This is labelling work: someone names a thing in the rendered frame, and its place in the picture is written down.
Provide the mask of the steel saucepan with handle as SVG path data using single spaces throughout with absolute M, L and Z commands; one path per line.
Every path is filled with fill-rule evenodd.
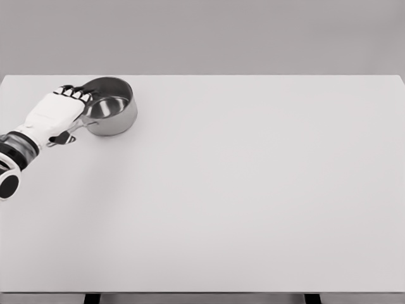
M 116 136 L 131 128 L 137 118 L 133 90 L 123 79 L 99 77 L 81 86 L 64 85 L 61 92 L 78 97 L 85 107 L 67 130 L 49 138 L 48 147 L 74 142 L 73 133 L 80 128 L 96 136 Z

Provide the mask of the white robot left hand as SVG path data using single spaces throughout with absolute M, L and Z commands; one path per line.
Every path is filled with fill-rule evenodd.
M 59 87 L 35 105 L 17 131 L 41 147 L 49 138 L 66 131 L 91 100 L 90 91 L 72 86 Z

